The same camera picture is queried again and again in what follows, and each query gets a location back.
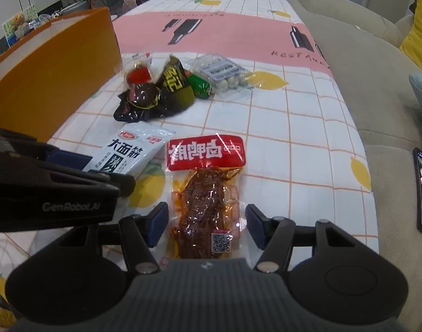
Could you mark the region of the white gluten snack bag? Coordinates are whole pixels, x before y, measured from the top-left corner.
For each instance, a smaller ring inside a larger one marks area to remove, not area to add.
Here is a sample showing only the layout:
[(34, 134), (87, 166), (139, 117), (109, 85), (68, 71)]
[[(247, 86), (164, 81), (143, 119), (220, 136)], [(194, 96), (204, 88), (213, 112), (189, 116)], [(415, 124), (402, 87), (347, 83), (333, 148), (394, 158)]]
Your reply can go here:
[(176, 133), (144, 121), (126, 124), (83, 168), (139, 176)]

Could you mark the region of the red spicy meat pack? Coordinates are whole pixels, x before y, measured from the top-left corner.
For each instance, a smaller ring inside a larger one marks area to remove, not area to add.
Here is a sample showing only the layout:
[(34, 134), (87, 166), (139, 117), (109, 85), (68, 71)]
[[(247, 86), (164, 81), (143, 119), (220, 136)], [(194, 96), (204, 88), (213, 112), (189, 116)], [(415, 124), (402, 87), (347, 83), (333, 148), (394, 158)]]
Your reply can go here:
[(171, 139), (166, 158), (172, 178), (166, 259), (229, 259), (242, 230), (243, 139), (226, 133)]

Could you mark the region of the dark chocolate brown snack pack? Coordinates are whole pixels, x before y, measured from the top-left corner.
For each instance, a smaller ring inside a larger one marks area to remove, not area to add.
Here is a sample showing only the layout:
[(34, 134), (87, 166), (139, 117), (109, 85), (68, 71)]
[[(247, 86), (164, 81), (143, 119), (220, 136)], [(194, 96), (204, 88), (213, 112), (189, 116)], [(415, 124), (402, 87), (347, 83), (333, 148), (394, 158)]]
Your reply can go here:
[(119, 95), (120, 103), (113, 113), (116, 121), (135, 123), (149, 121), (159, 116), (160, 90), (150, 82), (132, 84)]

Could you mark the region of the black yellow snack bag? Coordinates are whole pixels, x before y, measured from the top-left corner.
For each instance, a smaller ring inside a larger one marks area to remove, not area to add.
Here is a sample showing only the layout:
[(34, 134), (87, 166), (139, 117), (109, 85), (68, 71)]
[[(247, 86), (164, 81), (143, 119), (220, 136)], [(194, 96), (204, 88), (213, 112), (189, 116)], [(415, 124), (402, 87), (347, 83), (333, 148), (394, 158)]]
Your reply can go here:
[(175, 56), (170, 56), (155, 85), (159, 90), (157, 109), (163, 116), (176, 115), (194, 104), (192, 86)]

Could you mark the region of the green sausage snack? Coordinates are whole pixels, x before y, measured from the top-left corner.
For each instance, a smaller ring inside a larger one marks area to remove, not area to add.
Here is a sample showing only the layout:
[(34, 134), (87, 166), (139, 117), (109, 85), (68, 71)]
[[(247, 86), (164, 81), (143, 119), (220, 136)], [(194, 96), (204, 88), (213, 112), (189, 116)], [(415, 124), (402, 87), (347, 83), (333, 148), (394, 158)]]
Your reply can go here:
[(214, 95), (212, 87), (209, 82), (203, 78), (193, 74), (191, 71), (185, 71), (188, 82), (192, 87), (194, 96), (200, 99), (208, 99)]

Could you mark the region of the white yogurt ball pack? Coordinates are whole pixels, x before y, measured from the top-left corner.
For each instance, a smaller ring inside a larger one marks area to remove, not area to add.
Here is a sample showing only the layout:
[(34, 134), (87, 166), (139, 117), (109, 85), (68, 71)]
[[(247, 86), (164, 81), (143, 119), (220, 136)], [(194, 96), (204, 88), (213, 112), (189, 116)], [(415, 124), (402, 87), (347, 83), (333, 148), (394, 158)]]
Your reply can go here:
[(232, 96), (256, 85), (251, 81), (254, 74), (236, 62), (218, 54), (205, 54), (185, 62), (185, 71), (209, 82), (215, 97)]

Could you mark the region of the small red label snack pack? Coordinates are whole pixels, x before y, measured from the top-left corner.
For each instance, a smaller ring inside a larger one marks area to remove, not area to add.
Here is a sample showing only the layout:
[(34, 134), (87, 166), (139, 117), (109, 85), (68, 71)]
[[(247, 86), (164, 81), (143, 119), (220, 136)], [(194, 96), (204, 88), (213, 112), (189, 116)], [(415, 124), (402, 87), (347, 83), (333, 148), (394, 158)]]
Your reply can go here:
[(126, 85), (131, 88), (152, 81), (150, 67), (152, 56), (150, 53), (135, 53), (126, 55), (122, 59), (122, 75)]

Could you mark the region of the lemon pattern tablecloth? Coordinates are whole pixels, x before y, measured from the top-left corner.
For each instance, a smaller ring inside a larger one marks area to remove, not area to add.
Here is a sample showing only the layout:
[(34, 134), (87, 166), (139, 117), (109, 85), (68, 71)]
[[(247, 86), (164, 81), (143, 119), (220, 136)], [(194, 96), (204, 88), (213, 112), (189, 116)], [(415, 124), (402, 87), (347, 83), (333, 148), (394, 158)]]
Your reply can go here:
[[(301, 225), (327, 219), (373, 250), (376, 206), (365, 148), (316, 40), (291, 0), (150, 0), (113, 23), (121, 58), (150, 53), (160, 70), (217, 53), (253, 72), (258, 86), (197, 100), (155, 125), (177, 137), (226, 133), (245, 143), (240, 198)], [(125, 82), (117, 72), (49, 138), (93, 155), (119, 131)]]

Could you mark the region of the orange cardboard box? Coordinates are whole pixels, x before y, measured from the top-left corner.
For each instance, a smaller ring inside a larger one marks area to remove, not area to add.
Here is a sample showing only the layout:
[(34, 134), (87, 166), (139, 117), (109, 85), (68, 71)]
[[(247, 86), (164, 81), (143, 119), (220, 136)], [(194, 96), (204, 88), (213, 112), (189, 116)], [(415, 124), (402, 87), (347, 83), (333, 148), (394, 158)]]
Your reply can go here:
[(0, 56), (0, 128), (48, 141), (121, 62), (107, 8), (46, 22)]

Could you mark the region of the teddy bear photo card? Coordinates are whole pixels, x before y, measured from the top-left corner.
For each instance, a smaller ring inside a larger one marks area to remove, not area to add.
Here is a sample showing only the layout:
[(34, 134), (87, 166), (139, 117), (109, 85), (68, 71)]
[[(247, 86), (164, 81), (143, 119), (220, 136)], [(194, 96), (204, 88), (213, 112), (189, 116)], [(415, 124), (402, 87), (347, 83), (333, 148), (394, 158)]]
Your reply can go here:
[(24, 26), (26, 23), (37, 17), (38, 14), (34, 4), (22, 10), (19, 14), (14, 15), (10, 20), (4, 22), (2, 25), (5, 38), (9, 39), (9, 37), (19, 29), (19, 27)]

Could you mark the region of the beige sofa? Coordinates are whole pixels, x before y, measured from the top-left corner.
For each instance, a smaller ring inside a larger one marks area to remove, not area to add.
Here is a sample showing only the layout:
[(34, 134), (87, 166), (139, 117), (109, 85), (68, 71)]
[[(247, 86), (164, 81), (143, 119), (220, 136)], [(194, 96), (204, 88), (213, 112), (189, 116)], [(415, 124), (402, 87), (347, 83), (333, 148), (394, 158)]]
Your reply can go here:
[(291, 5), (328, 62), (364, 144), (379, 251), (409, 284), (399, 320), (422, 331), (422, 233), (413, 164), (413, 150), (422, 148), (422, 111), (409, 82), (418, 66), (400, 50), (414, 17), (391, 22), (349, 0)]

